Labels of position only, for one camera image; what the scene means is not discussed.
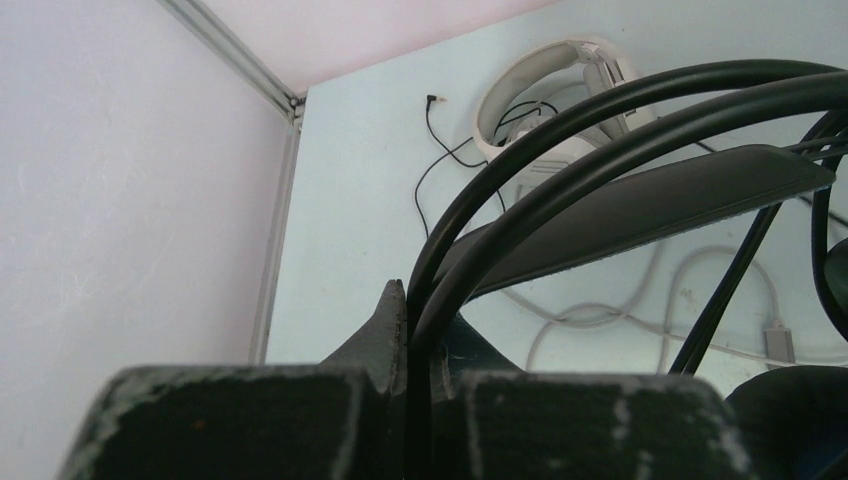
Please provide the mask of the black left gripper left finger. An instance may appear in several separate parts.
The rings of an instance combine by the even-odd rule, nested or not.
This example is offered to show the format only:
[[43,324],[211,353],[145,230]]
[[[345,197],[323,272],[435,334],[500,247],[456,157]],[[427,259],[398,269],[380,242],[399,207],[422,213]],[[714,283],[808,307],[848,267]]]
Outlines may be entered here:
[[406,305],[312,365],[146,365],[94,399],[62,479],[399,479]]

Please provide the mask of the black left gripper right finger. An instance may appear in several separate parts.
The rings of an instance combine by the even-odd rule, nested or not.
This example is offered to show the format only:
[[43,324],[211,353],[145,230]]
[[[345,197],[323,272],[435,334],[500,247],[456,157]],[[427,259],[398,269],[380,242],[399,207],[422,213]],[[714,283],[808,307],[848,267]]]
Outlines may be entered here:
[[435,479],[748,479],[720,395],[688,376],[528,373],[463,319],[432,362]]

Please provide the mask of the black blue gaming headset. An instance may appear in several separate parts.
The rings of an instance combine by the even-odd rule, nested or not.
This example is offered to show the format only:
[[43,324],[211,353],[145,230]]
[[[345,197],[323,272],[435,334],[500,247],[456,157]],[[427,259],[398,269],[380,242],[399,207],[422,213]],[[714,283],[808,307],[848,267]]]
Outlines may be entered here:
[[[705,94],[706,100],[588,154],[543,182],[488,226],[462,228],[488,197],[547,149],[635,107]],[[435,479],[431,364],[470,299],[593,262],[734,215],[757,212],[749,234],[684,344],[690,365],[717,327],[744,269],[785,200],[814,195],[811,228],[825,224],[836,163],[752,145],[649,169],[656,158],[730,130],[820,113],[833,129],[847,111],[845,71],[789,60],[739,60],[651,75],[586,100],[509,147],[457,196],[426,240],[407,295],[403,471]]]

